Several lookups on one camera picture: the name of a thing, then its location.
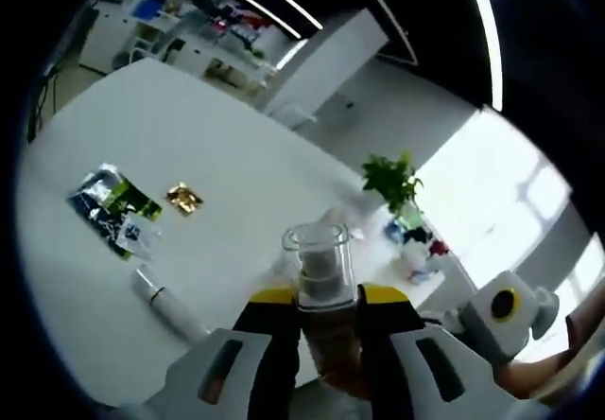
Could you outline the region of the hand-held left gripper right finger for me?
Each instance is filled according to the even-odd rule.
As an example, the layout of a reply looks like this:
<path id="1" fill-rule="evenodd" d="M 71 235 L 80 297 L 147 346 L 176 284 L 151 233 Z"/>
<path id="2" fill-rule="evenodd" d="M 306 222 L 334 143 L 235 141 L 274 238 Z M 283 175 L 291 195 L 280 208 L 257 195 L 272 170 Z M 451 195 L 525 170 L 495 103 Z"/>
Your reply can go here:
<path id="1" fill-rule="evenodd" d="M 491 365 L 398 289 L 364 283 L 356 313 L 361 368 L 374 419 L 500 419 Z"/>

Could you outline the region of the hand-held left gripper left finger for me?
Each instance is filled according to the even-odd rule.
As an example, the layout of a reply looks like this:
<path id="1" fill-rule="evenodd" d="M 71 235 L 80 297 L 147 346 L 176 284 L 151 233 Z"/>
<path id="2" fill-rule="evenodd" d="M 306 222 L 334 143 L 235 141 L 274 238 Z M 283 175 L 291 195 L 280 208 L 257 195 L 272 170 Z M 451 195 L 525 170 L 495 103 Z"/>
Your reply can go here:
<path id="1" fill-rule="evenodd" d="M 155 395 L 160 419 L 286 419 L 300 368 L 296 289 L 254 293 L 231 329 L 175 361 Z"/>

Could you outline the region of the person's right hand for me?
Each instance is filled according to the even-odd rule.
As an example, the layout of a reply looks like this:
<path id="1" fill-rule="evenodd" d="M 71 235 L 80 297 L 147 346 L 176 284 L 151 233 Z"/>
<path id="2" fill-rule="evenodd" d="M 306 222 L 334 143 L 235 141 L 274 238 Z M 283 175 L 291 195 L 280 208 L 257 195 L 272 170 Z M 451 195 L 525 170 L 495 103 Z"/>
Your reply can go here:
<path id="1" fill-rule="evenodd" d="M 494 376 L 495 383 L 518 399 L 553 397 L 568 390 L 580 376 L 572 360 L 580 352 L 575 346 L 535 362 L 512 361 Z"/>

